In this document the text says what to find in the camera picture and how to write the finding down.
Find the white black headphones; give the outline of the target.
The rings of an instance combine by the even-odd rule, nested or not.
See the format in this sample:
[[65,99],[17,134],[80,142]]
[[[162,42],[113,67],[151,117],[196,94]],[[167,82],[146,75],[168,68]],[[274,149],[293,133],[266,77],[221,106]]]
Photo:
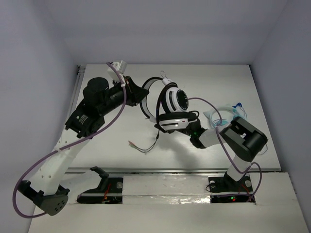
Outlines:
[[155,128],[163,133],[173,133],[175,131],[192,136],[195,129],[200,128],[198,115],[194,111],[188,112],[189,101],[186,93],[178,85],[167,77],[151,77],[142,85],[142,88],[149,91],[156,81],[164,84],[157,103],[155,115],[153,115],[147,105],[147,97],[140,103],[140,109],[146,118],[155,124]]

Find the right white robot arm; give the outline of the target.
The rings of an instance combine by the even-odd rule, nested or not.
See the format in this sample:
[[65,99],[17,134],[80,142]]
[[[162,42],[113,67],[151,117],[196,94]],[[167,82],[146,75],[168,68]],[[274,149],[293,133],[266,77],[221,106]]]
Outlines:
[[227,126],[204,129],[197,120],[185,129],[178,130],[190,137],[190,142],[198,149],[221,145],[230,167],[224,175],[228,190],[235,191],[242,185],[242,178],[250,169],[256,155],[267,144],[267,136],[242,117],[234,118]]

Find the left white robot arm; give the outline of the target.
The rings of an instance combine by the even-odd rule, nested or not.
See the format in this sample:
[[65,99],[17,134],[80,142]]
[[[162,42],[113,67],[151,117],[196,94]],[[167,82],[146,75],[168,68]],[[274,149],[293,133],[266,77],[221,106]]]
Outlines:
[[83,89],[83,99],[65,123],[67,133],[76,133],[80,143],[60,140],[48,160],[29,179],[22,180],[15,189],[30,199],[44,214],[58,214],[69,199],[70,190],[60,185],[62,177],[82,148],[99,129],[106,129],[104,116],[117,107],[136,106],[147,97],[149,91],[136,85],[131,77],[125,83],[114,82],[113,87],[105,78],[88,81]]

